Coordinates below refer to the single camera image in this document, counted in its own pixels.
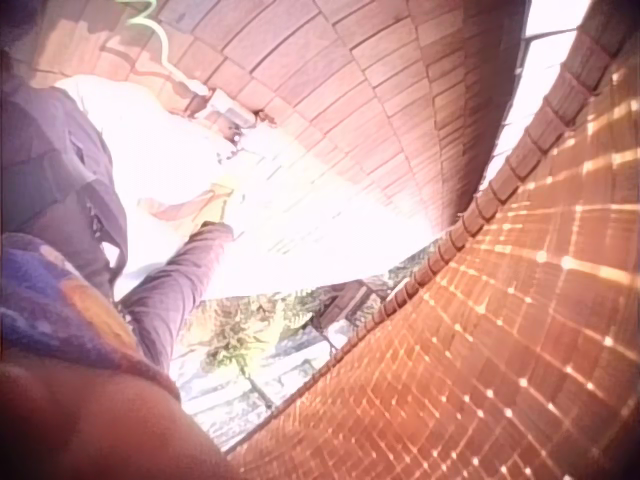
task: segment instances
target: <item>colorful fabric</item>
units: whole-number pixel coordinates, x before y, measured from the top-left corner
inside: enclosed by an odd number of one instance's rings
[[[151,365],[128,324],[56,250],[31,236],[2,236],[0,321],[5,347],[153,381],[180,398]]]

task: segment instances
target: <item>curved brick wall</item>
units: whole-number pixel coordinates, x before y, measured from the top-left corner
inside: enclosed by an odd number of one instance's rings
[[[640,429],[639,37],[618,55],[619,5],[592,9],[428,265],[234,451],[247,478],[619,473]]]

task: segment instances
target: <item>brick wall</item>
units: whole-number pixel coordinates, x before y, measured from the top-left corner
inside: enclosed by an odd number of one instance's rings
[[[640,440],[637,34],[599,80],[623,15],[593,12],[438,252],[234,451],[247,478],[618,472]]]

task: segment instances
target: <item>person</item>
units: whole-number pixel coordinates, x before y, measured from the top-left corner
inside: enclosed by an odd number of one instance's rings
[[[0,478],[239,478],[167,375],[233,230],[205,222],[114,301],[127,231],[109,149],[68,94],[31,88],[6,52],[39,3],[3,2],[0,22]]]

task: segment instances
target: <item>rope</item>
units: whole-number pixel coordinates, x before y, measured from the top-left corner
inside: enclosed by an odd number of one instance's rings
[[[148,2],[149,6],[137,17],[133,17],[127,20],[127,25],[144,25],[149,27],[158,34],[160,38],[160,44],[162,46],[160,51],[160,63],[166,68],[169,73],[177,80],[184,83],[189,90],[197,95],[207,96],[209,94],[209,88],[198,80],[188,78],[184,73],[178,70],[171,62],[169,62],[169,38],[164,29],[154,20],[147,18],[155,10],[157,0],[115,0],[117,3],[140,3]]]

